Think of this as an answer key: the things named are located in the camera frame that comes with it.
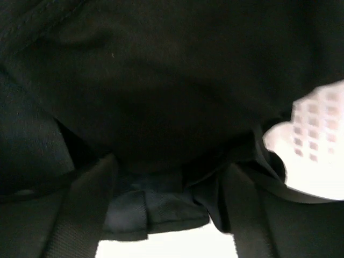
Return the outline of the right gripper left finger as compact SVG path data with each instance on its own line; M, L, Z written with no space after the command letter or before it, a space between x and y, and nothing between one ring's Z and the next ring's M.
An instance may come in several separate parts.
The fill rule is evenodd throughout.
M91 166L1 197L1 257L94 257L117 163Z

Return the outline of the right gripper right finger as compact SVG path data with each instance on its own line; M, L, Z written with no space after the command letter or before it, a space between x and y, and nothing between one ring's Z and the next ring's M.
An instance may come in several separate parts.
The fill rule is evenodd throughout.
M343 201L229 165L221 175L239 257L343 257Z

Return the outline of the black skirt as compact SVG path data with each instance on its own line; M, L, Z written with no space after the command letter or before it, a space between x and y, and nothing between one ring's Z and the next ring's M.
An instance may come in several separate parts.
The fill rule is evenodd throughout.
M222 173L285 185L264 134L342 80L343 1L1 1L1 197L113 154L99 242L233 235Z

